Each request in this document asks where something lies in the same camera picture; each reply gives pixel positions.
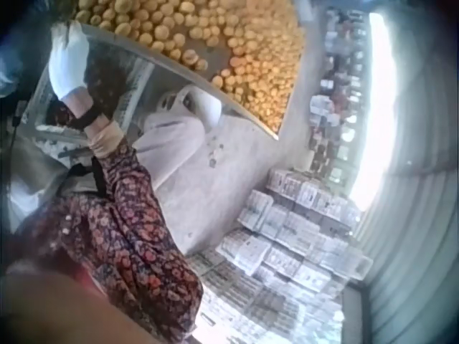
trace floral patterned garment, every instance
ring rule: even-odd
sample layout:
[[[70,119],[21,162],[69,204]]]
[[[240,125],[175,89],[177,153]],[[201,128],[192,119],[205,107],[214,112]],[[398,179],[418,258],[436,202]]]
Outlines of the floral patterned garment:
[[[123,140],[99,161],[108,197],[56,197],[26,219],[27,236],[41,257],[64,249],[116,307],[150,333],[181,342],[194,325],[201,282],[177,249],[135,150]]]

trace hand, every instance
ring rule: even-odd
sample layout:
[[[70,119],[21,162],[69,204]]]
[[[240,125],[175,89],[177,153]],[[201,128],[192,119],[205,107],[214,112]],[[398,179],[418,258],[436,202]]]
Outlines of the hand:
[[[49,56],[49,80],[61,100],[79,87],[86,87],[84,78],[89,53],[89,41],[81,24],[72,21],[70,27],[59,23],[51,28],[52,50]]]

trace stack of boxes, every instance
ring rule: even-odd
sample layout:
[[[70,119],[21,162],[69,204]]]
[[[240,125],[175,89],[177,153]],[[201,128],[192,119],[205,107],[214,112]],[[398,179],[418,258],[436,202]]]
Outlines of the stack of boxes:
[[[199,316],[224,326],[228,343],[314,343],[314,333],[341,325],[333,319],[341,291],[372,262],[318,221],[337,221],[345,200],[284,170],[271,172],[268,189],[250,194],[240,225],[217,248],[189,259],[204,285]]]

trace corrugated metal wall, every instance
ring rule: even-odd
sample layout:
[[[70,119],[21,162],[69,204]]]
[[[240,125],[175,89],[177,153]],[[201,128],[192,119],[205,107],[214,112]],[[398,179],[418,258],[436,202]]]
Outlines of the corrugated metal wall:
[[[458,325],[458,41],[443,22],[383,8],[399,97],[390,170],[356,236],[374,260],[375,344],[447,343]]]

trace woman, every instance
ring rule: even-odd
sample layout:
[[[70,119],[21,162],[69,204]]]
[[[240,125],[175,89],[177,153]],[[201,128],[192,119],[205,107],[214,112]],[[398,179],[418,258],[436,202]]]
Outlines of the woman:
[[[88,51],[78,23],[53,27],[52,88],[84,128],[102,166],[107,196],[67,192],[37,209],[22,225],[27,230],[21,244],[34,254],[8,273],[59,269],[149,333],[180,342],[192,330],[202,285],[166,227],[151,176],[118,124],[98,111],[87,91]]]

